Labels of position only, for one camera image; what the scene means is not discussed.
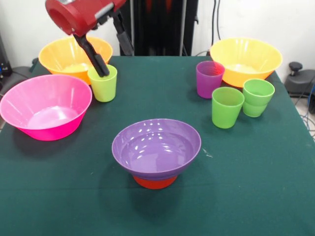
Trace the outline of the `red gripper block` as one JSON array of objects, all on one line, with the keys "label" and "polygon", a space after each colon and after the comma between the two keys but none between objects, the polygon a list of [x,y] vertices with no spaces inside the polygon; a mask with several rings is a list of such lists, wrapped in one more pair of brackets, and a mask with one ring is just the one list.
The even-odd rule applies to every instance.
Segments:
[{"label": "red gripper block", "polygon": [[96,30],[108,18],[113,18],[117,39],[126,56],[134,54],[133,44],[123,25],[120,8],[125,0],[47,0],[46,10],[53,22],[68,35],[73,34],[100,77],[108,76],[109,69],[86,33]]}]

